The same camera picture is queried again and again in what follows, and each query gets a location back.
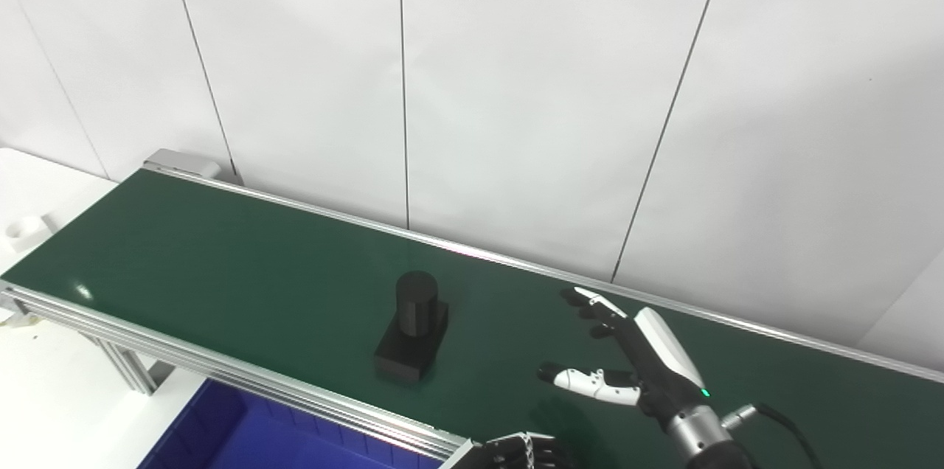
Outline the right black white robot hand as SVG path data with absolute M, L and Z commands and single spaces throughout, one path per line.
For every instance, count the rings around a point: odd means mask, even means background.
M 664 319 L 652 308 L 628 315 L 586 288 L 560 291 L 584 320 L 597 322 L 592 338 L 616 339 L 633 371 L 578 369 L 546 362 L 540 381 L 573 394 L 618 406 L 635 406 L 654 419 L 687 468 L 751 468 L 709 404 L 704 379 Z

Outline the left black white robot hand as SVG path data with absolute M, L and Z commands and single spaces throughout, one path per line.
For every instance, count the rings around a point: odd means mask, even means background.
M 442 468 L 576 468 L 554 436 L 522 431 L 479 443 L 468 440 Z

